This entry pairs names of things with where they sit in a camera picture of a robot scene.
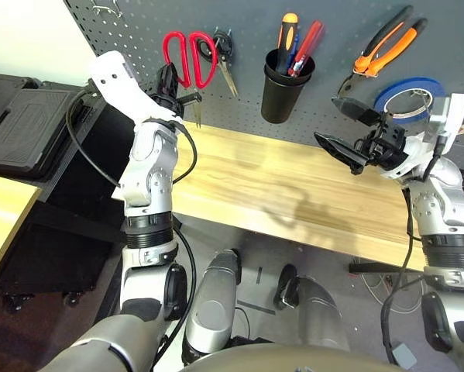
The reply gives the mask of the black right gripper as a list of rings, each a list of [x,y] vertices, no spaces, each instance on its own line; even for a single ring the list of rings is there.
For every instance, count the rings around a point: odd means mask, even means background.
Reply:
[[[354,98],[334,97],[332,103],[343,115],[365,125],[375,125],[381,121],[382,115],[379,112]],[[347,165],[354,175],[361,174],[366,165],[391,171],[408,157],[404,152],[405,129],[392,122],[374,126],[367,136],[355,142],[356,150],[335,136],[314,132],[314,137],[326,152]]]

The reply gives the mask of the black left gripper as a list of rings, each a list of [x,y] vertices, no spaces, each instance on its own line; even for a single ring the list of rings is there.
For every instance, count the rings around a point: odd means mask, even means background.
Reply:
[[[200,118],[200,94],[191,93],[179,98],[177,91],[179,87],[178,73],[174,63],[165,64],[160,68],[160,94],[151,94],[151,99],[158,105],[184,117],[185,108],[191,106],[194,117]]]

